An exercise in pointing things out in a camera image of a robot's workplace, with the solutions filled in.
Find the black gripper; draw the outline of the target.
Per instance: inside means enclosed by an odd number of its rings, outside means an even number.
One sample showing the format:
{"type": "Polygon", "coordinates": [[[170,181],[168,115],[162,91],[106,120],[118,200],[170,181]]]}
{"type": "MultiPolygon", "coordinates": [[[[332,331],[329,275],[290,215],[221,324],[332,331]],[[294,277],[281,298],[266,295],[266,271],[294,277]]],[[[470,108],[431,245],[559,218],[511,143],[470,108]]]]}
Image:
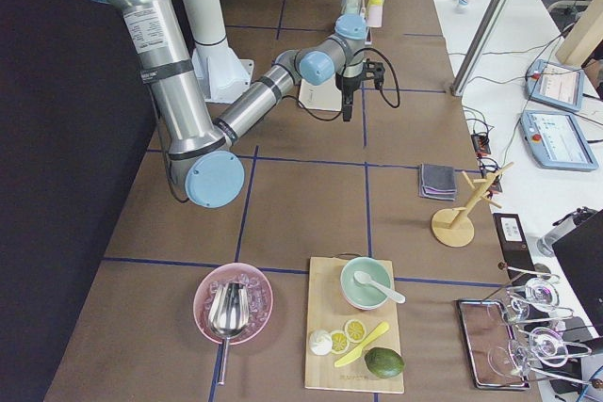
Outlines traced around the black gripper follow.
{"type": "Polygon", "coordinates": [[[381,62],[370,59],[352,67],[352,75],[335,74],[335,85],[342,94],[342,119],[350,121],[353,111],[353,95],[365,81],[372,81],[378,91],[383,89],[385,68],[381,62]]]}

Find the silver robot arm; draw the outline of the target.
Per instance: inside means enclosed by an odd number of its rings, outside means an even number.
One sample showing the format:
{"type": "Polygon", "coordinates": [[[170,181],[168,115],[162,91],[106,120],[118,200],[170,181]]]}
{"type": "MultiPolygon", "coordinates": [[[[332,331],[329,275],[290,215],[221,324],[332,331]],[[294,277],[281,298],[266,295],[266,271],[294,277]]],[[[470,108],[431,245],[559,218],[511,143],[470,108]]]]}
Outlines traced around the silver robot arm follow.
{"type": "Polygon", "coordinates": [[[353,94],[367,79],[365,17],[346,1],[334,33],[288,50],[252,79],[253,65],[230,47],[220,0],[92,0],[117,9],[140,63],[140,76],[170,135],[168,181],[205,208],[231,202],[244,168],[231,147],[300,82],[334,79],[349,119],[353,94]]]}

